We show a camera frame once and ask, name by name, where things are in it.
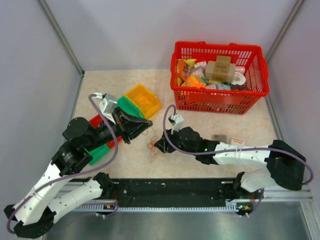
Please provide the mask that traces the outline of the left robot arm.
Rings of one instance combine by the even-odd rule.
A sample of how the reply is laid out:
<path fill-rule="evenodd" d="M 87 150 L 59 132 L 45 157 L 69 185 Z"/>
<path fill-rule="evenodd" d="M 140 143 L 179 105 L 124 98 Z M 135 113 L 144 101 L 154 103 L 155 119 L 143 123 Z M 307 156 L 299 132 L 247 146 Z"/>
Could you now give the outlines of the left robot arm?
<path fill-rule="evenodd" d="M 97 198 L 109 198 L 114 183 L 109 175 L 99 172 L 81 187 L 58 197 L 57 193 L 69 181 L 78 177 L 93 159 L 93 151 L 121 137 L 125 143 L 137 138 L 153 126 L 153 122 L 136 117 L 116 107 L 115 122 L 98 127 L 84 117 L 72 119 L 62 133 L 65 143 L 52 157 L 46 171 L 30 192 L 18 203 L 7 205 L 7 230 L 19 238 L 36 239 L 47 233 L 64 215 L 78 206 Z"/>

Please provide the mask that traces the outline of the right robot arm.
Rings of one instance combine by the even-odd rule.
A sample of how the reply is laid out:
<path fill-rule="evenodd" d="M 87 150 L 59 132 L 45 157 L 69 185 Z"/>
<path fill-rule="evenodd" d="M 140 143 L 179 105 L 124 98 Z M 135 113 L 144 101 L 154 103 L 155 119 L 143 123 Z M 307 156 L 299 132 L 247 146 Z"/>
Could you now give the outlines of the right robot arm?
<path fill-rule="evenodd" d="M 239 198 L 273 186 L 300 191 L 303 186 L 306 158 L 282 140 L 262 147 L 246 147 L 202 138 L 191 127 L 166 130 L 154 146 L 162 153 L 180 150 L 191 153 L 205 165 L 239 165 L 255 170 L 236 176 L 233 192 Z"/>

